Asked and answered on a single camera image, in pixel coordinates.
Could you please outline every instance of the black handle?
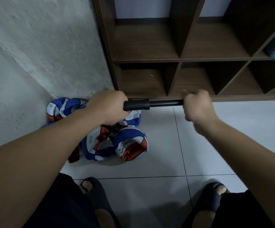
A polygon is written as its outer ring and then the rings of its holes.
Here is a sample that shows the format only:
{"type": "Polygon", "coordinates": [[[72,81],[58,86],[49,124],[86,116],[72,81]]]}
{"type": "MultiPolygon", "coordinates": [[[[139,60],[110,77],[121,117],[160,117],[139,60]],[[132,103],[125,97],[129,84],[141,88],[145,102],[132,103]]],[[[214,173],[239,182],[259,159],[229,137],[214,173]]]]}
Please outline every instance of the black handle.
{"type": "Polygon", "coordinates": [[[167,100],[167,101],[149,101],[149,99],[145,100],[137,100],[137,101],[125,101],[124,102],[124,111],[130,110],[149,110],[150,107],[159,107],[159,106],[177,106],[183,105],[183,99],[181,100],[167,100]]]}

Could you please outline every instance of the foot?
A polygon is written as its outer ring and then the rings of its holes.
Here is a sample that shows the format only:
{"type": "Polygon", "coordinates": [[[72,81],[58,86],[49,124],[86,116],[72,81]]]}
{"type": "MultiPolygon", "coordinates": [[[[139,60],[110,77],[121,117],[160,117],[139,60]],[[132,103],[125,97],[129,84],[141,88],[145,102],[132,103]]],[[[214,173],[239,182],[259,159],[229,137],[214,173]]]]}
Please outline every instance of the foot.
{"type": "MultiPolygon", "coordinates": [[[[215,190],[220,196],[230,192],[224,185],[219,185],[215,190]]],[[[193,219],[192,228],[210,228],[215,215],[216,213],[211,210],[199,211],[193,219]]]]}
{"type": "MultiPolygon", "coordinates": [[[[88,190],[86,192],[84,190],[84,188],[82,188],[82,186],[79,186],[79,188],[81,189],[81,191],[84,194],[88,194],[88,192],[93,189],[93,185],[89,181],[83,181],[82,185],[85,189],[88,190]]],[[[107,211],[105,209],[95,209],[94,213],[98,219],[98,222],[99,222],[101,228],[116,228],[113,218],[112,218],[111,214],[109,213],[109,211],[107,211]]]]}

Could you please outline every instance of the slide sandal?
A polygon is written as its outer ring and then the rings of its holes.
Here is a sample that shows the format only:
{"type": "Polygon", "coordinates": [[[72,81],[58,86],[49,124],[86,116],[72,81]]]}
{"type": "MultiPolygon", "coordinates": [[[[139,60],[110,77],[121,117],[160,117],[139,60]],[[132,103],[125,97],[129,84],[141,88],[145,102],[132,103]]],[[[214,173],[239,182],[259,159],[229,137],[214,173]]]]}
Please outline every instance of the slide sandal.
{"type": "Polygon", "coordinates": [[[121,228],[121,225],[108,202],[105,190],[102,184],[99,182],[99,180],[97,180],[94,177],[88,177],[84,179],[82,183],[80,185],[87,192],[86,196],[89,198],[93,209],[105,209],[109,211],[113,218],[116,228],[121,228]],[[92,184],[93,188],[90,191],[88,191],[85,187],[82,186],[82,183],[84,181],[89,181],[92,184]]]}
{"type": "Polygon", "coordinates": [[[196,206],[193,208],[192,212],[188,215],[185,222],[183,223],[182,228],[191,227],[194,217],[201,210],[211,210],[216,212],[220,206],[221,200],[221,196],[216,192],[216,188],[218,188],[220,185],[223,184],[217,181],[208,183],[206,185],[198,202],[196,203],[196,206]]]}

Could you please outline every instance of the forearm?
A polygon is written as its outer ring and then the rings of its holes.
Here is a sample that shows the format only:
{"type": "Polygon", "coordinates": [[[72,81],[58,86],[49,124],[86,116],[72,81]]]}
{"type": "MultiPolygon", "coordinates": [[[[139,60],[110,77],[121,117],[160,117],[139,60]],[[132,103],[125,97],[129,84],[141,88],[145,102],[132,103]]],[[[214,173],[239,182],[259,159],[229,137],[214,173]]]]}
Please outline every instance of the forearm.
{"type": "Polygon", "coordinates": [[[275,224],[275,153],[222,121],[209,126],[205,137],[275,224]]]}
{"type": "Polygon", "coordinates": [[[101,123],[95,113],[78,110],[0,146],[0,227],[26,222],[74,148],[101,123]]]}

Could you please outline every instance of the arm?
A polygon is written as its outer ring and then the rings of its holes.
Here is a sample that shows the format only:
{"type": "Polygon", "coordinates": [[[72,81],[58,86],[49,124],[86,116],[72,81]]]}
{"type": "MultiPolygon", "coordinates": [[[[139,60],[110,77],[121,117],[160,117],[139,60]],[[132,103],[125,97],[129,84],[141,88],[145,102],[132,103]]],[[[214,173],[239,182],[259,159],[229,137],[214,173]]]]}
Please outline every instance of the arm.
{"type": "Polygon", "coordinates": [[[275,225],[275,153],[222,122],[207,91],[184,91],[182,97],[186,120],[219,152],[275,225]]]}
{"type": "Polygon", "coordinates": [[[85,109],[0,146],[0,227],[22,227],[79,142],[127,117],[127,100],[120,91],[99,92],[85,109]]]}

